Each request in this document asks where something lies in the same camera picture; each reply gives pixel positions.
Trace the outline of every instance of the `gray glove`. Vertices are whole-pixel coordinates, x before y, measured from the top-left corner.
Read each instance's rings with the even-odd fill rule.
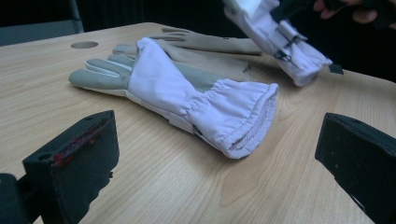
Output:
[[[183,49],[198,49],[205,51],[261,55],[262,51],[249,38],[219,37],[202,35],[193,31],[178,28],[162,28],[162,33],[150,35],[152,39],[161,39],[170,45]]]
[[[175,64],[184,64],[199,70],[227,77],[235,81],[250,80],[248,69],[249,62],[237,60],[230,57],[221,57],[209,53],[196,52],[181,49],[170,45],[164,40],[155,40],[161,48],[168,54]],[[114,54],[124,54],[131,58],[136,55],[136,45],[120,44],[113,49]]]
[[[276,84],[182,74],[153,40],[143,38],[137,46],[134,62],[122,55],[89,60],[69,81],[125,96],[232,159],[246,157],[261,143],[275,114]]]

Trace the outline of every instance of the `black object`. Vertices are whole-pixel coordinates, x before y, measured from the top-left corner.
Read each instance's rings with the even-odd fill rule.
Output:
[[[396,139],[346,116],[327,113],[315,158],[375,223],[396,223]]]
[[[338,0],[324,0],[326,7],[331,10],[337,10],[347,5]],[[363,6],[368,9],[375,9],[378,14],[373,21],[376,29],[384,29],[396,22],[396,12],[394,5],[384,0],[363,0]]]
[[[271,16],[274,21],[280,22],[286,20],[296,13],[305,10],[314,0],[282,0],[278,7],[271,10]],[[346,3],[339,0],[324,0],[328,9],[337,10],[344,7]],[[363,0],[363,6],[375,9],[378,12],[373,21],[376,29],[384,29],[396,22],[396,13],[394,5],[387,0]]]
[[[78,223],[119,161],[113,111],[80,120],[23,160],[26,175],[0,174],[0,223]]]

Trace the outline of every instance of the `wooden table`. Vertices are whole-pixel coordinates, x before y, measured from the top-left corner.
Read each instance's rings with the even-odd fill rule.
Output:
[[[114,110],[120,162],[81,223],[372,223],[314,158],[326,112],[396,136],[396,85],[323,69],[303,88],[264,56],[251,78],[279,84],[274,122],[247,158],[230,160],[126,98],[73,87],[71,72],[119,43],[161,31],[142,23],[0,48],[0,173],[78,120]],[[80,41],[99,45],[73,49]]]

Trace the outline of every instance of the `finger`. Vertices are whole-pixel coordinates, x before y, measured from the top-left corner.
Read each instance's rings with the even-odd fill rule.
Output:
[[[361,5],[362,0],[339,0],[340,2],[347,3],[349,6]]]
[[[323,11],[324,9],[326,9],[326,5],[324,4],[323,0],[317,0],[314,3],[314,11]]]
[[[368,23],[374,21],[376,16],[375,10],[359,8],[353,12],[352,18],[358,23]]]
[[[321,11],[320,17],[324,20],[327,20],[327,19],[331,18],[333,15],[335,15],[340,10],[341,10],[341,8],[338,10],[324,9]]]

